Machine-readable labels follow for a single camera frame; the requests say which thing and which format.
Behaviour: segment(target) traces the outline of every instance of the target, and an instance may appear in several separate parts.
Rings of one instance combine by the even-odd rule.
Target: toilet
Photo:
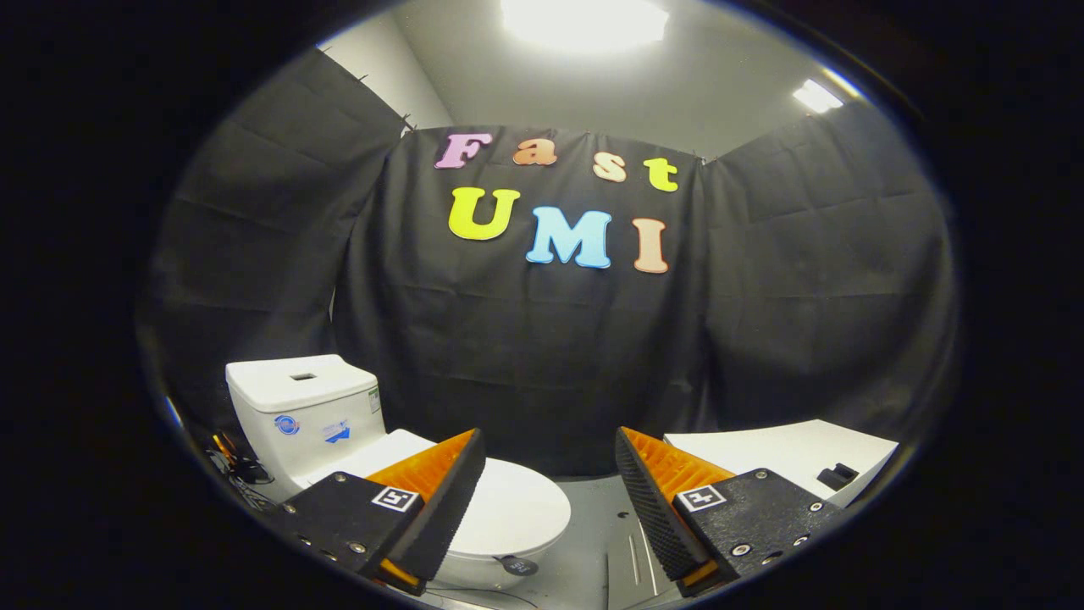
[[[225,379],[245,437],[274,478],[260,492],[275,503],[333,472],[367,477],[436,444],[402,429],[387,433],[376,377],[335,354],[231,363]],[[531,576],[499,560],[514,556],[545,570],[542,558],[570,518],[553,481],[487,458],[436,582],[512,588]]]

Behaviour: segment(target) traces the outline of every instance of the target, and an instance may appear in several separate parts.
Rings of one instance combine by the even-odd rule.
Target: foam letter
[[[666,157],[660,156],[659,158],[649,158],[644,161],[647,166],[647,179],[651,181],[651,185],[660,191],[667,191],[672,193],[678,190],[678,184],[670,181],[669,173],[676,173],[678,168],[670,165],[670,161]]]
[[[465,239],[491,239],[508,228],[512,204],[519,198],[519,191],[509,189],[493,191],[493,196],[496,197],[493,219],[488,224],[478,224],[474,221],[474,212],[478,206],[478,199],[483,194],[486,194],[485,189],[475,186],[460,186],[452,191],[455,200],[452,203],[452,212],[448,215],[448,228],[453,233]]]
[[[632,225],[640,231],[640,258],[632,263],[645,273],[664,273],[670,268],[662,259],[662,230],[667,224],[655,218],[633,218]]]
[[[463,160],[463,155],[474,158],[478,154],[478,144],[488,144],[493,141],[493,135],[489,133],[452,133],[448,137],[448,150],[444,156],[437,161],[434,167],[437,169],[457,169],[467,164]]]
[[[519,152],[512,155],[512,160],[516,165],[551,165],[557,160],[557,155],[553,154],[553,140],[538,138],[519,143]]]
[[[623,182],[629,176],[624,172],[624,159],[616,154],[607,152],[595,153],[595,165],[592,169],[595,170],[595,176],[598,176],[603,180],[609,180],[610,182]]]
[[[527,252],[528,260],[552,262],[550,242],[553,242],[562,262],[568,262],[576,248],[580,247],[580,254],[576,257],[577,264],[595,269],[609,267],[609,258],[606,257],[606,224],[611,219],[609,213],[584,211],[573,229],[568,228],[565,213],[556,207],[535,207],[534,216],[538,217],[539,224],[534,233],[534,247]]]

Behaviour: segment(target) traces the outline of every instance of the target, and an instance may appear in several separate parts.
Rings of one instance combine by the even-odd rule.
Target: round tag
[[[496,559],[504,566],[505,572],[517,576],[530,576],[539,571],[538,563],[530,559],[519,559],[515,555],[505,555],[504,557],[494,557],[493,559]]]

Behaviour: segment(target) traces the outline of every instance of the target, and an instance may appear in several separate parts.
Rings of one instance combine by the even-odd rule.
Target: black curtain
[[[402,128],[311,50],[192,159],[166,209],[144,319],[191,429],[242,439],[227,363],[335,351],[328,308],[343,249]]]
[[[435,168],[451,133],[491,133]],[[520,166],[520,142],[555,143]],[[625,160],[623,182],[593,156]],[[676,168],[654,187],[644,159]],[[453,189],[521,193],[489,241],[449,226]],[[390,154],[347,248],[335,303],[343,356],[380,380],[385,417],[439,440],[472,427],[491,455],[546,475],[614,471],[612,434],[821,418],[903,438],[942,384],[955,332],[944,202],[869,106],[811,117],[712,163],[547,128],[412,133]],[[527,260],[535,206],[612,216],[608,268]],[[666,223],[664,273],[633,268],[632,219]]]
[[[943,386],[947,208],[867,105],[710,163],[549,127],[400,140],[402,126],[313,50],[203,146],[167,210],[150,319],[194,424],[240,437],[227,363],[337,352],[378,377],[389,429],[439,441],[479,427],[494,457],[607,475],[618,426],[659,437],[821,418],[903,439]],[[438,169],[454,133],[492,142]],[[516,164],[529,139],[554,142],[557,160]],[[624,159],[624,181],[595,174],[601,151]],[[643,161],[660,157],[676,190],[650,183]],[[520,193],[503,233],[452,232],[461,186],[486,191],[479,223],[494,190]],[[529,261],[539,206],[569,225],[610,215],[610,264]],[[634,268],[634,218],[666,223],[666,272]]]
[[[463,168],[434,167],[449,133],[476,132],[492,143]],[[554,142],[557,160],[515,164],[518,144],[535,138]],[[594,173],[598,151],[625,160],[623,182]],[[676,191],[648,182],[642,163],[658,157],[676,167]],[[617,426],[714,429],[699,394],[708,354],[700,164],[564,129],[474,126],[404,138],[358,217],[335,299],[340,353],[380,380],[389,428],[439,440],[477,426],[491,456],[546,475],[614,471]],[[454,234],[459,186],[486,190],[479,223],[493,217],[494,190],[519,191],[507,229],[489,241]],[[560,208],[569,225],[589,210],[612,216],[610,265],[528,261],[538,206]],[[636,217],[666,222],[668,272],[633,268]]]

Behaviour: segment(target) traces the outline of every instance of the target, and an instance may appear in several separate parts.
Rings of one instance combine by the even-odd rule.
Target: blue letter m
[[[539,219],[538,231],[534,233],[534,247],[527,252],[527,259],[531,262],[552,262],[553,252],[550,251],[550,242],[562,262],[568,262],[576,248],[580,248],[580,254],[576,257],[576,263],[581,267],[593,267],[605,269],[609,267],[609,258],[606,257],[606,224],[611,217],[605,211],[584,211],[576,228],[569,229],[565,213],[560,209],[552,206],[534,208],[534,216]]]

